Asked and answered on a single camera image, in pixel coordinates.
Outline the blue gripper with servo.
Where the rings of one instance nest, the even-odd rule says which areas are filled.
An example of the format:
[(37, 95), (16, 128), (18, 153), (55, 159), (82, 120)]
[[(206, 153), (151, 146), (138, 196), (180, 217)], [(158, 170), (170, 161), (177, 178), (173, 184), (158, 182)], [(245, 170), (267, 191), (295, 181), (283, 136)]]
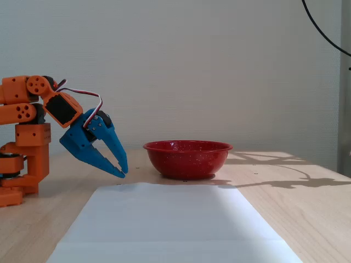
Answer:
[[(88, 110), (79, 116), (61, 137), (60, 143), (79, 161), (90, 164), (118, 178), (125, 178), (128, 173), (126, 152), (115, 133), (110, 117), (99, 110), (87, 128), (83, 125), (93, 112)], [(114, 166), (95, 147), (94, 143), (102, 140), (117, 159), (120, 168)]]

